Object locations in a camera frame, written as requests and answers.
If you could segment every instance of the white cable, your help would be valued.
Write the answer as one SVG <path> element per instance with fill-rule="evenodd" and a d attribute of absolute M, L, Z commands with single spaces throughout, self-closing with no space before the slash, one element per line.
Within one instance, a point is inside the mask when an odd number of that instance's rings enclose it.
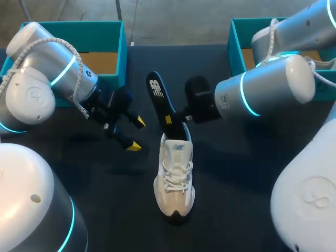
<path fill-rule="evenodd" d="M 327 80 L 325 77 L 319 75 L 317 72 L 313 71 L 313 74 L 316 78 L 318 78 L 320 81 L 322 81 L 323 83 L 329 85 L 329 86 L 332 86 L 333 88 L 336 88 L 336 83 L 330 81 L 330 80 Z"/>
<path fill-rule="evenodd" d="M 275 24 L 278 20 L 273 18 L 269 26 L 269 47 L 267 51 L 266 58 L 262 61 L 262 65 L 266 64 L 272 56 L 273 46 L 274 46 L 274 33 L 275 33 Z"/>
<path fill-rule="evenodd" d="M 14 62 L 12 68 L 7 72 L 7 74 L 3 77 L 3 81 L 0 85 L 0 96 L 3 92 L 3 90 L 5 89 L 5 87 L 7 86 L 7 84 L 9 83 L 10 79 L 12 78 L 13 74 L 17 71 L 17 67 L 20 65 L 20 63 L 22 62 L 22 60 L 27 56 L 28 52 L 30 50 L 32 50 L 35 46 L 39 45 L 39 44 L 43 44 L 46 42 L 57 42 L 60 43 L 62 45 L 64 45 L 66 48 L 68 48 L 73 55 L 76 56 L 76 60 L 78 63 L 78 78 L 77 78 L 77 83 L 75 86 L 75 90 L 73 93 L 73 102 L 75 103 L 75 106 L 83 113 L 83 115 L 86 118 L 89 118 L 89 113 L 86 111 L 85 108 L 83 108 L 83 106 L 79 103 L 78 101 L 78 91 L 79 91 L 79 87 L 82 81 L 82 76 L 83 76 L 83 64 L 82 64 L 82 59 L 79 55 L 79 53 L 77 52 L 77 50 L 68 42 L 66 42 L 65 40 L 61 39 L 61 38 L 42 38 L 42 39 L 38 39 L 37 41 L 32 42 L 29 46 L 27 46 L 27 48 L 19 55 L 19 57 L 16 59 L 16 61 Z"/>
<path fill-rule="evenodd" d="M 313 60 L 309 61 L 308 62 L 310 68 L 311 68 L 311 71 L 313 72 L 314 76 L 316 78 L 318 78 L 320 81 L 322 81 L 323 83 L 329 85 L 329 86 L 332 86 L 333 88 L 336 88 L 336 83 L 326 79 L 325 77 L 321 76 L 320 74 L 318 74 L 315 69 L 316 69 L 316 65 L 315 65 L 315 62 Z"/>

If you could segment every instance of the gray floor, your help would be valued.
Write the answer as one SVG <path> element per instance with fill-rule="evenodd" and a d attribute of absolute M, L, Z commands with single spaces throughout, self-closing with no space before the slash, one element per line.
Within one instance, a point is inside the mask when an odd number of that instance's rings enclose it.
<path fill-rule="evenodd" d="M 34 21 L 117 20 L 114 0 L 25 0 Z M 120 0 L 129 41 L 137 45 L 227 42 L 232 18 L 289 16 L 314 0 Z M 0 48 L 25 17 L 18 0 L 0 0 Z"/>

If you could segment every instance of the blue bin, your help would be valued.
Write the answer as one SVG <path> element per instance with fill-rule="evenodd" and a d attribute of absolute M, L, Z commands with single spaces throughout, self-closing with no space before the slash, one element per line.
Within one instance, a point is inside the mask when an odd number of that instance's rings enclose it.
<path fill-rule="evenodd" d="M 228 54 L 232 75 L 239 75 L 247 71 L 245 66 L 242 49 L 251 49 L 252 37 L 261 29 L 270 25 L 272 18 L 234 18 L 231 20 Z M 322 61 L 329 61 L 336 57 L 336 48 L 318 51 Z M 321 76 L 336 82 L 336 70 L 318 70 Z M 315 79 L 316 93 L 314 100 L 326 101 L 336 99 L 336 89 L 325 85 L 320 80 Z"/>
<path fill-rule="evenodd" d="M 99 79 L 109 83 L 113 89 L 125 84 L 127 64 L 127 42 L 121 21 L 103 22 L 41 22 L 52 35 L 72 44 L 80 53 L 105 52 L 118 53 L 115 74 L 97 74 Z M 13 61 L 7 57 L 0 71 L 0 77 L 6 75 Z M 57 107 L 70 107 L 62 98 L 56 98 Z"/>

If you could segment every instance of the black work surface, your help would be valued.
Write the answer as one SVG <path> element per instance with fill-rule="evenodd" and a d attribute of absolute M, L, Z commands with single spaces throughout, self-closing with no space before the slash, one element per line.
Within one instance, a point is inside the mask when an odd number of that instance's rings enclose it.
<path fill-rule="evenodd" d="M 145 77 L 158 71 L 181 109 L 188 77 L 203 75 L 212 87 L 230 77 L 226 46 L 131 47 L 128 63 L 132 108 L 146 129 L 120 125 L 142 151 L 124 152 L 114 141 L 99 140 L 100 128 L 76 109 L 58 109 L 39 128 L 7 140 L 37 151 L 58 174 L 86 220 L 88 251 L 288 251 L 270 218 L 272 186 L 321 127 L 331 103 L 247 123 L 190 123 L 195 204 L 188 223 L 171 226 L 153 193 L 162 132 Z"/>

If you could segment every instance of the white shoelace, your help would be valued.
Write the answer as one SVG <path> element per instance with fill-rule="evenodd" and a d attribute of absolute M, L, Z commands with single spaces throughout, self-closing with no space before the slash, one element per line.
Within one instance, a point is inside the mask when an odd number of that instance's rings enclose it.
<path fill-rule="evenodd" d="M 166 167 L 164 162 L 162 161 L 162 166 L 164 168 L 164 188 L 166 191 L 182 191 L 184 193 L 184 190 L 187 189 L 188 183 L 187 179 L 189 174 L 191 173 L 194 164 L 193 162 L 189 161 L 186 168 L 183 168 L 181 166 L 173 166 L 172 168 Z M 174 170 L 180 169 L 183 174 L 176 175 Z"/>

